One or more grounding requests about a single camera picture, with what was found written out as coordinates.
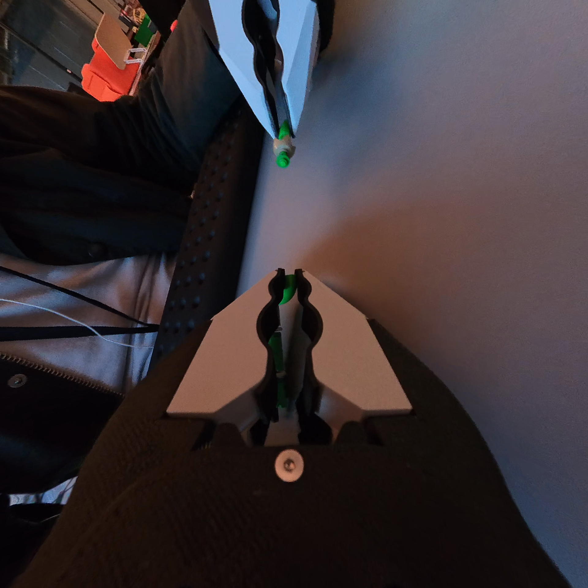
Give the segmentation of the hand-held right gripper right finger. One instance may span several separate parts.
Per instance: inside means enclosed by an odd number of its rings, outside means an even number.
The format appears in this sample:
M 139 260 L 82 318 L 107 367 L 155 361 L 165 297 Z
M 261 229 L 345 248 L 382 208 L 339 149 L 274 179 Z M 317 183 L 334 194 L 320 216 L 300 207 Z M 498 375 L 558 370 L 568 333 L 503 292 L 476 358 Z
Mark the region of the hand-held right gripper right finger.
M 412 405 L 368 318 L 308 271 L 295 277 L 307 342 L 296 400 L 301 444 L 331 444 L 350 422 L 408 415 Z

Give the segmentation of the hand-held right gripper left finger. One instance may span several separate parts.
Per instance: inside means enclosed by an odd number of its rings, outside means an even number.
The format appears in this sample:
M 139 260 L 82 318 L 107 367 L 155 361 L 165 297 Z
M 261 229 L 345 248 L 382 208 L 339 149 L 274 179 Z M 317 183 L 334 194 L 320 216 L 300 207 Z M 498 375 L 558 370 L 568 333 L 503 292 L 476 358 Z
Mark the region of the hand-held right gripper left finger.
M 283 269 L 270 272 L 217 313 L 166 409 L 171 418 L 233 424 L 264 445 L 277 421 L 277 375 L 270 339 L 281 326 Z

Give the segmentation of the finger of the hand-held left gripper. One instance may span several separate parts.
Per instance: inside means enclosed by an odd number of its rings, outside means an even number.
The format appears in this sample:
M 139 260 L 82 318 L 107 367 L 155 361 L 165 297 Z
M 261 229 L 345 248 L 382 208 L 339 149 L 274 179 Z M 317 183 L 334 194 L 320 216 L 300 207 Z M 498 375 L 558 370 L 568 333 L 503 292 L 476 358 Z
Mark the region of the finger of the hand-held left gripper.
M 259 39 L 256 1 L 210 1 L 217 50 L 258 121 L 275 138 L 273 81 Z
M 286 118 L 296 135 L 318 54 L 318 7 L 314 1 L 278 1 L 278 7 L 276 42 L 282 56 L 279 85 Z

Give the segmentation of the green hooked bamboo stem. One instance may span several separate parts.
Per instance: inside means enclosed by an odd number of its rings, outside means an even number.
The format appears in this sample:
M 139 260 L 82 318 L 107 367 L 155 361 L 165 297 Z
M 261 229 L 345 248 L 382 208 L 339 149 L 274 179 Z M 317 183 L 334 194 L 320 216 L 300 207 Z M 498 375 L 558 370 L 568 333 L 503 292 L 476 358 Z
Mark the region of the green hooked bamboo stem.
M 276 408 L 281 412 L 289 409 L 289 383 L 288 383 L 288 357 L 291 347 L 296 314 L 298 312 L 298 299 L 296 298 L 296 277 L 294 274 L 286 275 L 283 299 L 278 306 L 279 325 L 269 340 L 272 349 L 275 372 L 277 378 Z

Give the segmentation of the grey desk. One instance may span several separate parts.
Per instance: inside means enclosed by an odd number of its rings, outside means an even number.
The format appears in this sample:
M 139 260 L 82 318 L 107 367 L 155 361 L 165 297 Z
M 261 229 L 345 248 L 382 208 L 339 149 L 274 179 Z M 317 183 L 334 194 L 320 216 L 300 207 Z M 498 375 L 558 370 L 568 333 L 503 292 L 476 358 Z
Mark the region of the grey desk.
M 587 587 L 587 1 L 336 1 L 239 291 L 303 268 L 460 400 Z

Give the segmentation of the beige panel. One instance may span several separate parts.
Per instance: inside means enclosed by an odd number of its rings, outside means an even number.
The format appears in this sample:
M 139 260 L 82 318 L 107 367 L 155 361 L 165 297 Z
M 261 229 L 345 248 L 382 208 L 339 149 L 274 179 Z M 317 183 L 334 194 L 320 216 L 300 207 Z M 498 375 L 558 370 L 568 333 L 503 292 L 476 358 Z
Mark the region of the beige panel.
M 92 47 L 95 54 L 104 53 L 119 70 L 124 70 L 130 59 L 132 45 L 123 33 L 119 21 L 103 13 L 94 34 Z

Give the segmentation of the orange plastic crate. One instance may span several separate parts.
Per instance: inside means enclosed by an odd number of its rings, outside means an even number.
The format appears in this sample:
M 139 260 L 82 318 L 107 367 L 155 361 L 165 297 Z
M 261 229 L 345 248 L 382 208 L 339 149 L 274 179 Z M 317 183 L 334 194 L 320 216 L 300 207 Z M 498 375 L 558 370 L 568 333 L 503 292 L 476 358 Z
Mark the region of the orange plastic crate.
M 82 67 L 82 88 L 100 102 L 131 95 L 138 84 L 149 47 L 104 48 L 95 38 L 90 63 Z

